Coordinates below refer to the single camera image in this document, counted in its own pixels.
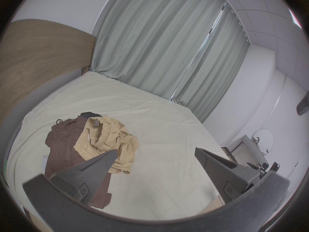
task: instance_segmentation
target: gray-green curtain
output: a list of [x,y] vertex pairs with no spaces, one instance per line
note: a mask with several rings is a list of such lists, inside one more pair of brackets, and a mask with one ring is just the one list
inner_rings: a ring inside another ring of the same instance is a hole
[[[234,26],[235,15],[227,16],[231,14],[226,12],[227,7],[207,37],[224,4],[224,0],[110,0],[98,20],[100,25],[95,26],[97,41],[91,69],[165,99],[174,94],[202,121],[230,85],[247,51],[242,44],[237,44],[239,50],[228,50],[229,39],[234,44],[245,34],[239,33],[239,24]],[[226,65],[225,61],[234,59],[238,59],[238,65]],[[214,63],[205,65],[203,61]],[[221,72],[229,72],[230,79]],[[206,82],[214,77],[216,88],[205,84],[197,88],[190,73],[195,77],[201,74]],[[208,95],[211,90],[214,97]],[[197,99],[204,111],[196,104]]]
[[174,99],[204,122],[232,83],[248,47],[240,22],[225,6],[176,88]]

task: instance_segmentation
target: curtain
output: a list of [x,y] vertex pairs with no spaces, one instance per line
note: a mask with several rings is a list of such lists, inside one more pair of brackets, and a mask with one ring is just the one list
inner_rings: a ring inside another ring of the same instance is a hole
[[225,6],[176,88],[174,99],[203,123],[232,83],[249,42],[235,14]]

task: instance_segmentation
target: white bed sheet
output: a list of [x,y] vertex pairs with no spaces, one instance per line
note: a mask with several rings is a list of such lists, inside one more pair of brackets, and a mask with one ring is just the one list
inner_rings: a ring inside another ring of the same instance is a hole
[[87,111],[118,119],[140,142],[131,174],[111,176],[112,200],[104,212],[141,220],[179,219],[198,214],[218,195],[194,157],[195,147],[227,157],[188,108],[88,72],[29,112],[14,141],[7,183],[32,214],[38,216],[22,184],[44,173],[51,126]]

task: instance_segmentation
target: wooden floor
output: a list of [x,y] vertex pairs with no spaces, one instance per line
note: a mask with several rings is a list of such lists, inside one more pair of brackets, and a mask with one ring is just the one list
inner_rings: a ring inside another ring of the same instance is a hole
[[91,64],[95,37],[59,23],[12,22],[0,42],[0,124],[34,89]]

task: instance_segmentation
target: dark clothing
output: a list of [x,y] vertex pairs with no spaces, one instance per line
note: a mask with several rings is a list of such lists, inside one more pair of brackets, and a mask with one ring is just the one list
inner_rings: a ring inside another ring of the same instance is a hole
[[[82,113],[76,119],[60,121],[52,126],[45,144],[50,147],[46,163],[45,176],[51,177],[53,173],[82,163],[85,160],[73,148],[89,117],[101,116],[93,113]],[[107,193],[111,174],[107,173],[100,187],[92,197],[89,206],[103,209],[111,200],[112,195]]]

